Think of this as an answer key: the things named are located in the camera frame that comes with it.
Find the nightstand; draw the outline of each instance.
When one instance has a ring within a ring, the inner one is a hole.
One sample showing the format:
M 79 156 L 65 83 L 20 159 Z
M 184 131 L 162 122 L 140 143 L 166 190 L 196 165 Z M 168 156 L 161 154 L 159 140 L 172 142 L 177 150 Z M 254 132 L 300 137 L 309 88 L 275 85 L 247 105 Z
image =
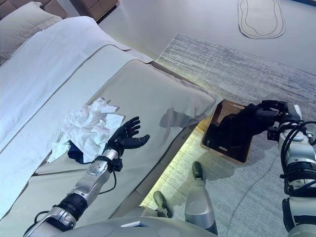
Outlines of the nightstand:
M 98 21 L 113 7 L 119 5 L 118 0 L 70 0 L 80 15 L 90 16 Z

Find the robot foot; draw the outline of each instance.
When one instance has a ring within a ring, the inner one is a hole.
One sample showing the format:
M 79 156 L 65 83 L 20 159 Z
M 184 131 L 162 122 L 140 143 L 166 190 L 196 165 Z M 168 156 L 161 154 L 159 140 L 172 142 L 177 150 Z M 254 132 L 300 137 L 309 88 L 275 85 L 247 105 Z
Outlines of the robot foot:
M 162 217 L 163 215 L 167 215 L 168 218 L 172 217 L 172 211 L 168 206 L 167 200 L 163 196 L 160 191 L 154 192 L 154 200 L 156 205 L 158 206 L 157 212 L 158 215 L 160 214 Z
M 195 179 L 203 180 L 203 169 L 202 169 L 200 162 L 194 161 L 192 163 L 192 173 L 193 173 L 193 177 Z

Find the floor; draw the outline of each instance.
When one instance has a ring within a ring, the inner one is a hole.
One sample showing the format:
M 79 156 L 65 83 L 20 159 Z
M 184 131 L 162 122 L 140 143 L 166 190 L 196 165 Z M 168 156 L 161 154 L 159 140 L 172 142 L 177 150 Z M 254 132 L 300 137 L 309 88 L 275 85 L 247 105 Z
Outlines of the floor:
M 77 16 L 69 0 L 58 0 Z M 122 43 L 157 59 L 176 32 L 316 74 L 316 7 L 280 0 L 285 33 L 250 39 L 238 27 L 238 0 L 121 0 L 99 26 Z

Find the white bed sheet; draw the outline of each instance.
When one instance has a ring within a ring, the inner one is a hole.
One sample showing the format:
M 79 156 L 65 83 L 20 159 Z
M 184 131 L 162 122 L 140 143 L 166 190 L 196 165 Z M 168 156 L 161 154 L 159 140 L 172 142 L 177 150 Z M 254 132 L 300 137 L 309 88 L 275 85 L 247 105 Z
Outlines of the white bed sheet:
M 146 60 L 83 16 L 67 18 L 36 33 L 0 67 L 0 152 L 51 95 L 106 45 L 130 50 L 134 58 Z
M 0 219 L 51 151 L 66 114 L 85 104 L 133 54 L 107 45 L 58 89 L 0 154 Z

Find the brown box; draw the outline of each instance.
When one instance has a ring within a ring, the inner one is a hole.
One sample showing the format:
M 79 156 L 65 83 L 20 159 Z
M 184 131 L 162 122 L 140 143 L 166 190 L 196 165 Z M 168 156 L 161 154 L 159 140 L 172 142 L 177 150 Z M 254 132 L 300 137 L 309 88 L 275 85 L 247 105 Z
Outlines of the brown box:
M 227 149 L 224 147 L 209 147 L 206 138 L 207 130 L 211 124 L 218 126 L 225 116 L 229 114 L 238 114 L 243 108 L 245 108 L 244 105 L 228 100 L 224 100 L 223 102 L 221 102 L 216 107 L 213 115 L 210 116 L 208 119 L 202 121 L 198 125 L 198 128 L 204 131 L 204 135 L 202 137 L 200 145 L 209 151 L 217 153 L 223 158 L 227 158 L 237 163 L 245 163 L 247 161 L 251 139 L 245 146 L 238 146 L 235 148 Z

